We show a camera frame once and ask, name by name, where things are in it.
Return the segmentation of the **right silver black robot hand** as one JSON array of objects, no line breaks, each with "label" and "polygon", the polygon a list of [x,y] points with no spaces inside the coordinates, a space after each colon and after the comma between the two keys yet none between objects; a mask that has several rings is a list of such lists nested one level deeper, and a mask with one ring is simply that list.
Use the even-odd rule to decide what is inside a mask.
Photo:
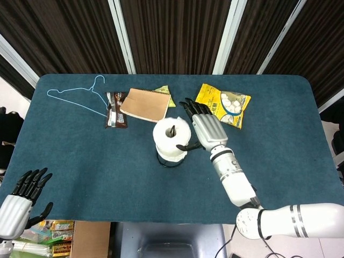
[{"label": "right silver black robot hand", "polygon": [[188,152],[197,148],[203,148],[210,152],[217,146],[226,146],[228,136],[220,120],[212,114],[207,105],[195,102],[189,98],[185,98],[185,101],[179,102],[179,104],[190,118],[198,138],[198,141],[194,144],[186,146],[176,145],[179,150]]}]

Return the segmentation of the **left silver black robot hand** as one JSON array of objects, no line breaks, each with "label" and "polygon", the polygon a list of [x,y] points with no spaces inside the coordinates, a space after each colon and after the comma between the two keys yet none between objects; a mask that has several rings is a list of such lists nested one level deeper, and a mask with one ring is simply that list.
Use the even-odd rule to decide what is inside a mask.
[{"label": "left silver black robot hand", "polygon": [[52,202],[40,215],[31,217],[33,207],[53,175],[47,171],[47,168],[27,171],[17,181],[12,193],[6,196],[1,205],[1,241],[18,238],[24,230],[42,222],[50,214]]}]

